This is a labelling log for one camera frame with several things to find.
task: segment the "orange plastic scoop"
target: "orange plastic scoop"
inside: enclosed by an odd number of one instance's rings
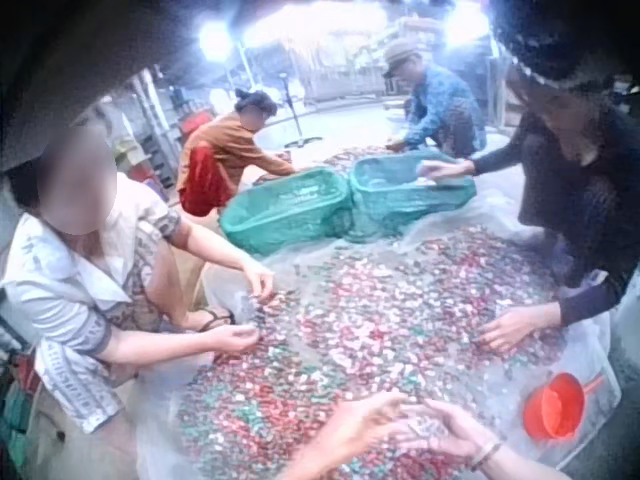
[[[561,373],[535,390],[524,408],[524,428],[529,436],[535,440],[571,438],[582,422],[586,395],[603,380],[598,375],[583,388],[576,377]]]

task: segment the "green basket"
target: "green basket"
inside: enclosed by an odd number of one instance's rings
[[[416,185],[423,160],[456,160],[435,150],[363,158],[349,177],[356,208],[384,230],[395,230],[435,212],[455,210],[476,195],[471,177],[443,180],[434,186]]]
[[[314,168],[237,195],[220,227],[243,250],[269,255],[299,242],[341,237],[351,228],[347,181],[328,168]]]

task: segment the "fluorescent light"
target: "fluorescent light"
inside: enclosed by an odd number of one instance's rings
[[[288,4],[250,27],[244,44],[253,48],[283,40],[317,43],[332,32],[374,33],[386,25],[387,14],[378,3]]]
[[[445,20],[444,31],[449,47],[472,43],[489,34],[489,19],[479,3],[460,1]]]
[[[200,49],[210,62],[224,62],[233,44],[222,22],[207,22],[200,30]]]

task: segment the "man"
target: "man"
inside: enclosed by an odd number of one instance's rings
[[[417,149],[431,138],[443,153],[459,158],[486,146],[480,108],[460,77],[435,64],[426,65],[405,39],[391,42],[384,58],[389,65],[385,78],[397,77],[413,88],[407,117],[409,131],[387,148],[394,152]]]

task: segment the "hand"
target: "hand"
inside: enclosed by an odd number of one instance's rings
[[[200,335],[207,335],[211,350],[221,353],[246,353],[260,339],[260,331],[252,325],[222,325]]]
[[[560,325],[560,305],[550,303],[533,307],[517,307],[481,328],[477,340],[498,352],[507,352],[535,330]]]
[[[255,295],[260,303],[268,303],[274,293],[273,272],[251,257],[242,263],[242,271],[249,280],[252,295]]]
[[[426,448],[435,453],[444,453],[470,460],[485,445],[498,440],[498,437],[491,430],[456,405],[427,400],[421,411],[440,420],[449,431],[449,435],[428,439],[416,439],[415,435],[410,435],[410,440],[401,442],[405,448]]]
[[[329,470],[365,453],[386,438],[404,431],[394,421],[407,396],[382,392],[364,400],[343,402],[287,467],[282,480],[319,478]]]
[[[418,166],[418,176],[431,180],[463,177],[474,173],[473,162],[464,160],[460,163],[447,163],[439,160],[425,160]]]
[[[289,150],[284,150],[282,152],[277,152],[275,155],[280,160],[284,160],[285,162],[291,163],[291,152]]]
[[[402,139],[402,138],[391,138],[387,142],[386,148],[388,150],[391,150],[392,152],[401,152],[402,150],[405,149],[406,146],[407,146],[407,144],[405,143],[404,139]]]

